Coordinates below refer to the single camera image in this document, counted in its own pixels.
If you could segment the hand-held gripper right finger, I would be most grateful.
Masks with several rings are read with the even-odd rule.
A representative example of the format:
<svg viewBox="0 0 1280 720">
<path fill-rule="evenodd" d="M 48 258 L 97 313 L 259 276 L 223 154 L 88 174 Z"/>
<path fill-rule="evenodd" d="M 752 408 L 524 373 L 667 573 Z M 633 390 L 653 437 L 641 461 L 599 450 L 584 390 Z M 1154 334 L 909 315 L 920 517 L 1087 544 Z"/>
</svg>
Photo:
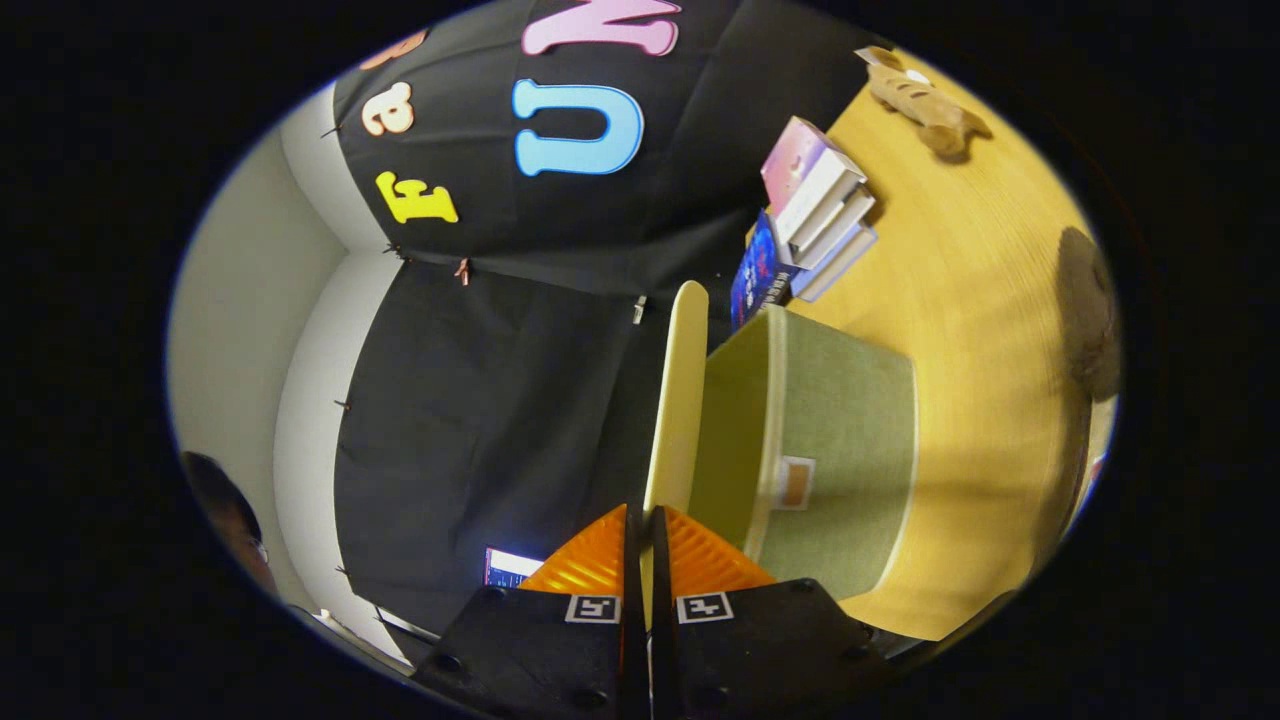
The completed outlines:
<svg viewBox="0 0 1280 720">
<path fill-rule="evenodd" d="M 893 676 L 818 580 L 778 582 L 668 507 L 652 548 L 654 719 L 833 719 Z"/>
</svg>

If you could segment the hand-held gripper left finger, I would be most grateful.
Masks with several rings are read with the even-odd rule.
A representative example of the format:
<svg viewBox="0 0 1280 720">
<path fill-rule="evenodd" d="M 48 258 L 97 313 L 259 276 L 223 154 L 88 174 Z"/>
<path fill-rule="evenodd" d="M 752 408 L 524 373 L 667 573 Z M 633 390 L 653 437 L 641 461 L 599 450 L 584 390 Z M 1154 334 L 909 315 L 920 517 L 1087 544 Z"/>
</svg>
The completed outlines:
<svg viewBox="0 0 1280 720">
<path fill-rule="evenodd" d="M 646 628 L 634 515 L 620 505 L 515 588 L 485 585 L 413 682 L 475 719 L 643 719 Z"/>
</svg>

